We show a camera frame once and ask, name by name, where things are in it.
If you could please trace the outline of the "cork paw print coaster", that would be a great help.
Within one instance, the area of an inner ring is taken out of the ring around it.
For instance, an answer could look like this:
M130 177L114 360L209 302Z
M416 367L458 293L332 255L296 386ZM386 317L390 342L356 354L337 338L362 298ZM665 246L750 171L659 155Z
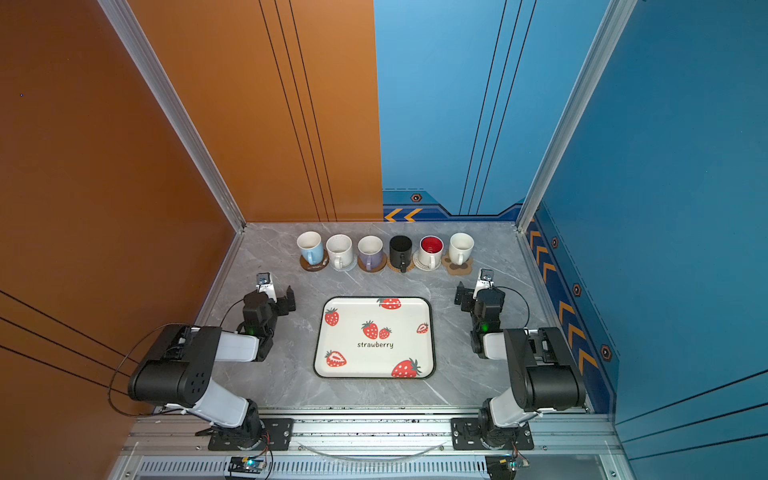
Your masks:
M469 257L465 263L457 265L453 263L449 255L442 257L442 266L446 269L449 275L452 276L467 276L472 273L474 258Z

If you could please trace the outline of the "dark scratched wooden coaster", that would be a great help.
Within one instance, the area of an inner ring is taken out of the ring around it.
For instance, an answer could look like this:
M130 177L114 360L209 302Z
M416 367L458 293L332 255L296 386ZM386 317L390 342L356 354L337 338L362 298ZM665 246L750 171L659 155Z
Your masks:
M322 260L317 264L310 264L304 256L299 257L299 264L307 272L317 272L326 268L329 264L329 256L326 251L323 252Z

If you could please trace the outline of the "plain white mug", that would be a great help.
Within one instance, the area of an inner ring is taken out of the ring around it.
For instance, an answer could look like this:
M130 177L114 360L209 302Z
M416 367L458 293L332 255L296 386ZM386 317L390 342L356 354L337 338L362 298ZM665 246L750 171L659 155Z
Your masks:
M466 264L471 258L475 246L471 235L463 232L455 233L449 241L449 259L454 265L461 266Z

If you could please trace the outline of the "white mug red inside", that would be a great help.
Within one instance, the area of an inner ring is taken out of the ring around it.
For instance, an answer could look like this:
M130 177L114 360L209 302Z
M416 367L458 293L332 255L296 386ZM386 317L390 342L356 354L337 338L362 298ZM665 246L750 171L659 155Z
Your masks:
M439 237L434 235L423 237L418 251L421 262L431 267L440 264L443 249L444 243Z

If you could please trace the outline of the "white mug blue handle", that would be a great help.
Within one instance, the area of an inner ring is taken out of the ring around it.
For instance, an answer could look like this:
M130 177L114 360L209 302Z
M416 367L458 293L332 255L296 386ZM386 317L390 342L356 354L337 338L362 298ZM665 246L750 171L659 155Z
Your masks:
M302 258L310 265L320 265L325 256L322 236L316 231L306 231L297 238Z

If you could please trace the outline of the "black mug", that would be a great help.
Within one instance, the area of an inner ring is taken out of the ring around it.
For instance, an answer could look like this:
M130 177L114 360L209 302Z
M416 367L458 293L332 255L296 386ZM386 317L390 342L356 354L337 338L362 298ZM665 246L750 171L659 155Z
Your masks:
M412 240L405 235L396 235L389 242L389 260L402 271L412 259Z

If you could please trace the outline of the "brown round wooden coaster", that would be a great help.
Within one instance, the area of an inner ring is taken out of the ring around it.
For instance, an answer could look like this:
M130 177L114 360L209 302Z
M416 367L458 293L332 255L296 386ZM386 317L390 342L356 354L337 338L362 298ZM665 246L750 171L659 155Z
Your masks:
M365 273L376 273L384 269L388 264L388 257L385 255L382 261L376 265L368 268L365 264L365 262L362 261L361 258L357 258L357 266Z

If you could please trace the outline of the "white mug purple handle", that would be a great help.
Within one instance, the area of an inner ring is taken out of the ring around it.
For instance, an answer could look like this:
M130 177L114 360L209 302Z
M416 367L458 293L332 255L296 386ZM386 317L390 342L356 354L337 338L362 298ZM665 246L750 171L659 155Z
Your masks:
M379 237L365 236L358 242L358 258L361 258L368 268L376 266L385 256L383 248L383 241Z

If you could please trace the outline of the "white multicolour woven rope coaster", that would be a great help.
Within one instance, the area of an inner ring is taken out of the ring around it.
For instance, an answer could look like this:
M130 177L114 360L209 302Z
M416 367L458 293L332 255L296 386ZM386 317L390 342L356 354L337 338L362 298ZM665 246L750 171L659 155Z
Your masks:
M433 267L431 267L431 266L429 266L429 265L425 265L425 264L423 264L423 263L421 262L421 260L420 260L420 257L419 257L419 254L418 254L418 253L414 253L414 254L413 254L413 256L412 256L412 260L413 260L413 264L414 264L414 266L415 266L417 269L419 269L419 270L421 270L421 271L424 271L424 272L433 272L433 271L436 271L436 270L438 270L438 269L440 268L440 264L436 264L436 265L435 265L435 266L433 266Z

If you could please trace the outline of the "woven rattan round coaster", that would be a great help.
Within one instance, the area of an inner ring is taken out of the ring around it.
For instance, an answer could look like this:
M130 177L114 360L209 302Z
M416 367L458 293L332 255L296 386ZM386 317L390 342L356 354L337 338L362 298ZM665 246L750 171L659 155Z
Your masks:
M406 267L405 271L402 271L400 268L398 268L396 265L393 265L390 260L387 261L387 266L390 270L394 271L395 273L408 273L412 271L415 268L413 259L409 262L409 264Z

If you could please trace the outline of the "grey blue rope coaster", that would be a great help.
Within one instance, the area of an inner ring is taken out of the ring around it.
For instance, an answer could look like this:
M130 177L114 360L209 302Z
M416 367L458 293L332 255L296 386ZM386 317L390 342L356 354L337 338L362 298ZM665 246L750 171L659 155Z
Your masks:
M344 262L344 258L333 257L329 260L329 265L338 272L348 272L357 267L357 260L353 258L350 262Z

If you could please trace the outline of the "strawberry print serving tray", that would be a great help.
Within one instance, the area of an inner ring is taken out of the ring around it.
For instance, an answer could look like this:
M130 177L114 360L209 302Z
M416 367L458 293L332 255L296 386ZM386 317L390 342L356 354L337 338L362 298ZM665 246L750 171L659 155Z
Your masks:
M313 363L326 379L423 379L436 368L430 303L421 297L328 300Z

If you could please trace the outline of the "green circuit board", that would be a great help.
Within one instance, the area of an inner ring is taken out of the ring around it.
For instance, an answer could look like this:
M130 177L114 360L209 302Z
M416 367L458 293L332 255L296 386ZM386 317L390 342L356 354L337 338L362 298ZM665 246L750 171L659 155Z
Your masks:
M256 456L232 456L229 459L227 475L237 479L265 478L268 473L268 461Z
M522 470L530 467L525 457L486 456L485 462L490 480L515 480Z

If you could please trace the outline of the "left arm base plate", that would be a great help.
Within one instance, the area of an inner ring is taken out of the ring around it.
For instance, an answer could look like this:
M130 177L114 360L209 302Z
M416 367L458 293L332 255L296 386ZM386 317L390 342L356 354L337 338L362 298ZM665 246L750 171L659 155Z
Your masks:
M287 451L293 435L293 418L261 419L261 430L256 434L235 434L215 431L209 439L209 451L261 452L269 449Z

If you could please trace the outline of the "aluminium corner post left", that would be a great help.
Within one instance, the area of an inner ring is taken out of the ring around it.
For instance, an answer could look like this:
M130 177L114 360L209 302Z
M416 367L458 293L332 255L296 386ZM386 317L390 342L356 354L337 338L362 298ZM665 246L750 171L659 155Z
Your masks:
M243 233L244 215L131 6L124 0L99 0L98 4L230 225Z

